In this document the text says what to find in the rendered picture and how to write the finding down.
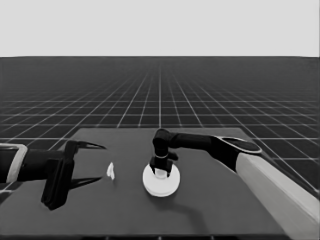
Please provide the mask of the large thick white disc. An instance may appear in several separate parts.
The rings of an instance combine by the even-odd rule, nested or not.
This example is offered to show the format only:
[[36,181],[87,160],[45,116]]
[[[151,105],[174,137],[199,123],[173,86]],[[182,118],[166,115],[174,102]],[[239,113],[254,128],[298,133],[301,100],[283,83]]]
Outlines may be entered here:
[[155,197],[168,197],[174,194],[180,185],[180,171],[172,165],[171,172],[147,165],[143,170],[142,181],[148,193]]

